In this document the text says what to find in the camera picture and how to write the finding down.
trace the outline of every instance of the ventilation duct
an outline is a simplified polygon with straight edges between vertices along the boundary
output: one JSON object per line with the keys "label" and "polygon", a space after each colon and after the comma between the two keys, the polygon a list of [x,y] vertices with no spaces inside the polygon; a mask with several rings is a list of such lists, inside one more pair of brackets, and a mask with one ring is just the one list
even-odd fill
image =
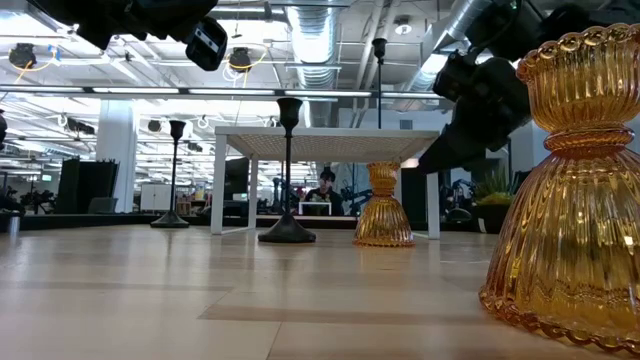
{"label": "ventilation duct", "polygon": [[[489,5],[491,5],[491,0],[456,0],[451,7],[451,15],[429,24],[422,40],[423,66],[403,86],[402,91],[426,92],[430,90],[437,73],[425,66],[429,57],[435,50],[465,40],[464,32]],[[398,99],[394,101],[391,108],[403,112],[422,110],[424,104],[418,100]]]}
{"label": "ventilation duct", "polygon": [[[339,9],[324,7],[287,8],[291,24],[291,41],[297,62],[303,64],[331,64],[336,57],[336,37]],[[322,67],[297,68],[300,87],[312,90],[335,89],[335,69]],[[309,104],[312,127],[332,124],[331,103],[312,101]]]}

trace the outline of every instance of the amber glass candle holder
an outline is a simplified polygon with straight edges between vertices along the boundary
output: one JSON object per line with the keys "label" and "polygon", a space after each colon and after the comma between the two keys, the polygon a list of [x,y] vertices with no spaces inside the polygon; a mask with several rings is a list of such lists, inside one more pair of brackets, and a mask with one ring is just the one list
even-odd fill
{"label": "amber glass candle holder", "polygon": [[482,304],[551,338],[640,355],[640,26],[570,33],[530,52],[518,77],[551,151],[523,184]]}
{"label": "amber glass candle holder", "polygon": [[409,220],[402,205],[393,197],[397,162],[381,161],[367,165],[373,197],[358,221],[353,241],[359,246],[414,246]]}

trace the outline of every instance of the computer monitor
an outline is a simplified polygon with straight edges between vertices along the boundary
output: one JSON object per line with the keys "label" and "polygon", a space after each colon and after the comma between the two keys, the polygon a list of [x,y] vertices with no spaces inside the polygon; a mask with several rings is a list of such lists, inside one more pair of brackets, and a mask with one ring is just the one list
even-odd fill
{"label": "computer monitor", "polygon": [[224,200],[233,200],[233,194],[246,194],[248,187],[249,159],[227,161],[224,175]]}

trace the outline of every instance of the black candle holder base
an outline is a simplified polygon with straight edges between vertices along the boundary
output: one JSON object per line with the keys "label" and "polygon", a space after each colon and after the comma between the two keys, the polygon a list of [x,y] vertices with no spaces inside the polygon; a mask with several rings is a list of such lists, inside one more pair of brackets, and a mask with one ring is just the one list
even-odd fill
{"label": "black candle holder base", "polygon": [[175,211],[169,210],[160,219],[149,224],[152,228],[157,229],[185,229],[189,227],[189,223],[182,220]]}
{"label": "black candle holder base", "polygon": [[308,244],[316,242],[316,234],[306,230],[291,214],[284,214],[271,229],[258,235],[258,241],[279,244]]}

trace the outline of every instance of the white table leg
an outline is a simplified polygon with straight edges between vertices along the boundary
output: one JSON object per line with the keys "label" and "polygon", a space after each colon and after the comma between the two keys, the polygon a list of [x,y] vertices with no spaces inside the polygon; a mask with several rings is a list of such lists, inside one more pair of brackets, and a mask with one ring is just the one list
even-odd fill
{"label": "white table leg", "polygon": [[396,171],[396,187],[394,189],[393,197],[395,197],[400,205],[402,205],[402,169],[398,169],[398,171]]}
{"label": "white table leg", "polygon": [[251,184],[249,185],[249,229],[256,228],[258,216],[258,159],[251,158]]}
{"label": "white table leg", "polygon": [[440,239],[438,173],[427,175],[427,224],[429,225],[429,239]]}
{"label": "white table leg", "polygon": [[213,163],[213,199],[211,199],[211,233],[222,235],[224,209],[224,173],[227,157],[227,135],[216,135],[216,154]]}

